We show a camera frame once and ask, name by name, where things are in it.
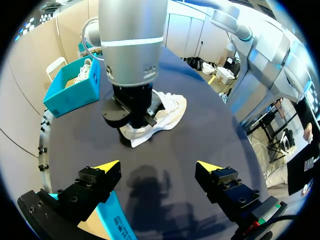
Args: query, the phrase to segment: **person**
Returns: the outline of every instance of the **person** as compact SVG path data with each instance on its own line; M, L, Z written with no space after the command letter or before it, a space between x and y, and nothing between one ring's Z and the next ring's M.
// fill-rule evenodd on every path
M271 164L266 170L264 177L267 188L286 184L288 194L292 195L310 183L320 162L317 161L320 155L320 131L315 122L307 124L303 138L308 145L293 159Z

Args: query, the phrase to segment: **dark blue tabletop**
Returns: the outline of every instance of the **dark blue tabletop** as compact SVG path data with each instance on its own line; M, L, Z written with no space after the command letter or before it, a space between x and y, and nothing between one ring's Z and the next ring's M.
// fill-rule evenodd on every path
M185 114L170 131L160 131L132 149L120 143L116 129L101 114L112 85L101 63L100 100L59 118L51 125L50 180L65 189L85 166L120 160L116 194L138 239L230 239L237 225L211 204L195 180L197 161L231 166L260 200L267 187L250 142L222 99L184 61L162 49L153 88L183 95Z

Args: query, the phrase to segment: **black shirt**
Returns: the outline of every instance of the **black shirt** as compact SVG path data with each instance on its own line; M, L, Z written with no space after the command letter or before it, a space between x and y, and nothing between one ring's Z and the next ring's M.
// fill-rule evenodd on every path
M311 110L308 105L302 100L298 104L298 108L295 107L303 129L306 129L308 123L312 125L313 140L310 144L304 147L290 162L287 164L288 170L288 191L289 195L301 190L306 184L308 184L314 175L319 172L319 162L314 163L314 166L306 170L306 161L312 157L316 159L320 155L320 130L311 114Z

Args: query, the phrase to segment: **white sneaker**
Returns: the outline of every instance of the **white sneaker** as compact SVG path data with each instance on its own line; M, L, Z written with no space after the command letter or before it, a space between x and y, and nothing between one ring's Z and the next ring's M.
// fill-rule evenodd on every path
M87 58L84 60L84 65L83 67L80 68L80 73L78 76L73 80L74 84L77 84L83 80L86 80L89 76L90 73L90 68L91 68L92 61L90 58Z
M147 125L139 129L133 128L130 124L120 127L123 136L130 140L132 148L144 143L158 131L173 129L186 111L187 100L182 95L152 91L159 96L164 107L164 110L158 111L154 117L157 123L153 127Z
M284 156L284 157L270 163L269 167L266 169L265 173L266 173L266 175L268 175L286 164L287 164L287 158Z

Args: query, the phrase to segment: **white box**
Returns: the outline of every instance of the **white box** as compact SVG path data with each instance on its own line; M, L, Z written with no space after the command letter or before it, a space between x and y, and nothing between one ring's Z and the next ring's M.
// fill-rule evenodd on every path
M234 74L230 70L225 69L222 66L219 66L217 68L215 76L218 79L221 79L221 82L223 82L225 85L232 83L232 81L235 79Z

